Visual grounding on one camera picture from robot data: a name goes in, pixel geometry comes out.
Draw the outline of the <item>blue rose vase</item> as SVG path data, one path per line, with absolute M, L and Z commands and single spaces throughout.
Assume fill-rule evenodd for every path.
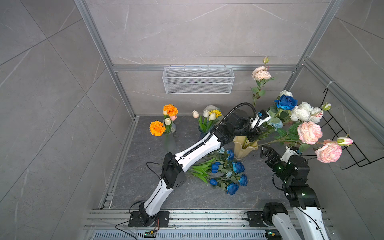
M 269 125 L 271 121 L 277 121 L 280 119 L 283 124 L 291 122 L 290 113 L 295 106 L 298 106 L 298 101 L 292 96 L 281 94 L 280 97 L 275 100 L 275 103 L 268 108 L 267 112 L 271 115 L 272 119 L 267 124 L 263 124 L 262 127 L 265 129 L 275 129 Z
M 227 150 L 227 155 L 228 155 L 227 161 L 230 162 L 230 161 L 234 160 L 235 154 L 234 154 L 234 152 L 232 150 Z

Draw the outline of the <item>cream wavy glass vase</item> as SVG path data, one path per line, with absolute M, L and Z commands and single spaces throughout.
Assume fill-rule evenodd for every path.
M 246 136 L 236 136 L 233 140 L 235 144 L 234 154 L 237 159 L 244 159 L 252 151 L 259 148 L 258 140 L 250 142 Z

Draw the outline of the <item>blue rose low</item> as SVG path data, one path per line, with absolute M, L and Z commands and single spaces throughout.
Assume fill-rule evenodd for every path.
M 241 175 L 241 177 L 238 179 L 240 186 L 247 186 L 248 185 L 248 178 L 246 175 Z

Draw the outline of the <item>blue rose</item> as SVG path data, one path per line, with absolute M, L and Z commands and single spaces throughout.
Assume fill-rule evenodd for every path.
M 219 182 L 217 183 L 217 187 L 224 190 L 228 195 L 234 195 L 239 190 L 239 185 L 233 182 Z
M 240 174 L 245 171 L 245 167 L 241 162 L 236 162 L 236 163 L 233 163 L 233 171 L 236 174 Z

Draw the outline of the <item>blue tulip vase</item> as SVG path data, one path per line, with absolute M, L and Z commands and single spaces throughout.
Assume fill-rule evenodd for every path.
M 216 162 L 216 163 L 212 164 L 212 165 L 211 165 L 211 172 L 212 172 L 213 174 L 218 173 L 221 165 L 222 165 L 222 164 L 219 163 L 219 162 Z
M 209 178 L 208 175 L 203 175 L 203 174 L 199 174 L 199 173 L 192 173 L 192 175 L 194 177 L 199 178 L 200 180 L 202 180 L 206 184 L 210 184 L 212 186 L 217 186 L 218 185 L 218 182 L 215 179 Z

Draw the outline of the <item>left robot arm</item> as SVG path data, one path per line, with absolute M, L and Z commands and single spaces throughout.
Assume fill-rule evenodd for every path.
M 130 219 L 126 221 L 128 226 L 150 227 L 154 222 L 159 225 L 160 221 L 157 220 L 157 216 L 163 203 L 173 190 L 185 184 L 187 180 L 185 172 L 190 167 L 207 154 L 232 142 L 237 136 L 245 136 L 249 140 L 254 140 L 260 135 L 259 127 L 271 119 L 272 117 L 267 111 L 257 112 L 252 104 L 241 103 L 193 146 L 177 154 L 167 153 L 161 164 L 162 173 L 159 176 L 157 187 L 148 200 L 137 202 L 139 209 L 130 213 Z

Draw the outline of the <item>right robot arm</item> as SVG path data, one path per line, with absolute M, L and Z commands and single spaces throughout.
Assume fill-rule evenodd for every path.
M 266 159 L 267 166 L 282 181 L 280 190 L 284 192 L 298 218 L 304 239 L 327 240 L 329 237 L 319 200 L 315 191 L 307 184 L 310 167 L 298 151 L 298 148 L 286 148 L 281 156 L 273 148 L 261 146 L 261 158 Z M 283 204 L 266 203 L 263 223 L 268 227 L 275 227 L 282 240 L 301 239 Z

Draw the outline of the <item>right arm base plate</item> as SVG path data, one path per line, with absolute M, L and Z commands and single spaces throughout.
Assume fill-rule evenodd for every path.
M 247 211 L 244 218 L 248 221 L 251 228 L 268 227 L 264 221 L 262 211 Z

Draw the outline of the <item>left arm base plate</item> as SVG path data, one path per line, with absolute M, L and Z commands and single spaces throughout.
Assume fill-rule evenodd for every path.
M 154 216 L 149 217 L 146 212 L 139 213 L 135 211 L 131 213 L 130 220 L 128 223 L 129 227 L 157 227 L 157 228 L 167 228 L 170 220 L 170 212 L 160 211 Z

